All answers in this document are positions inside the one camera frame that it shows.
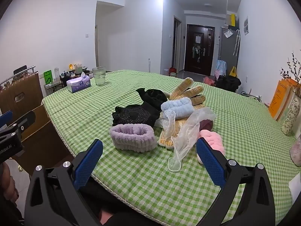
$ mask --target metal railing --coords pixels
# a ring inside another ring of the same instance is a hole
[[[20,71],[19,73],[15,74],[15,75],[13,75],[13,76],[11,76],[11,77],[9,77],[9,78],[7,78],[5,81],[3,81],[3,82],[0,83],[0,86],[1,86],[2,84],[4,84],[4,83],[8,82],[10,79],[13,79],[14,77],[17,77],[18,75],[20,75],[20,74],[22,74],[22,73],[24,73],[24,72],[26,72],[26,71],[28,71],[28,70],[31,70],[31,71],[32,71],[32,72],[28,72],[29,74],[34,73],[34,70],[33,70],[34,67],[36,67],[36,66],[35,66],[35,65],[34,65],[34,66],[31,66],[31,67],[29,67],[29,68],[27,68],[27,69],[25,69],[25,70]]]

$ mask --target purple fluffy headband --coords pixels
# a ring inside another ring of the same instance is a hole
[[[145,152],[157,147],[154,130],[146,124],[119,124],[110,129],[117,149]]]

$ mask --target orange book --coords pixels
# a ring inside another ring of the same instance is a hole
[[[277,120],[277,118],[281,114],[281,111],[285,106],[288,95],[290,93],[290,89],[291,87],[289,81],[281,80],[278,82],[274,97],[272,99],[270,107],[268,108],[274,120]]]
[[[285,116],[287,115],[288,109],[290,107],[291,102],[296,97],[295,93],[293,92],[293,87],[297,85],[297,82],[294,81],[293,79],[290,79],[290,78],[287,79],[287,81],[289,82],[289,84],[291,86],[291,89],[290,89],[288,97],[287,97],[287,99],[285,101],[285,104],[283,106],[283,109],[280,112],[279,117],[277,118],[278,122],[283,122],[283,118],[285,118]]]

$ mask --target glass of water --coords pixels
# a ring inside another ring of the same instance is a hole
[[[97,86],[102,86],[106,83],[106,68],[99,66],[92,69],[95,83]]]

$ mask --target white wall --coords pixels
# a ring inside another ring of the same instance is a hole
[[[173,29],[174,18],[182,22],[181,52],[179,70],[184,69],[186,18],[184,10],[175,0],[163,0],[163,28],[162,28],[162,52],[161,52],[161,74],[164,69],[172,66],[173,60]]]
[[[97,10],[99,65],[109,71],[160,73],[163,0],[125,0],[123,8]]]
[[[55,67],[62,73],[70,63],[95,67],[97,1],[124,5],[124,0],[13,0],[0,20],[0,81],[23,65],[36,65],[40,74],[51,69],[53,76]]]
[[[249,17],[249,34],[241,36],[237,65],[243,90],[270,103],[281,68],[292,52],[301,60],[301,22],[287,0],[241,0],[240,28]]]
[[[220,28],[225,25],[225,19],[210,18],[205,16],[186,16],[186,24],[215,27],[214,51],[211,68],[211,75],[213,76],[216,68],[217,58],[219,55],[219,31]]]

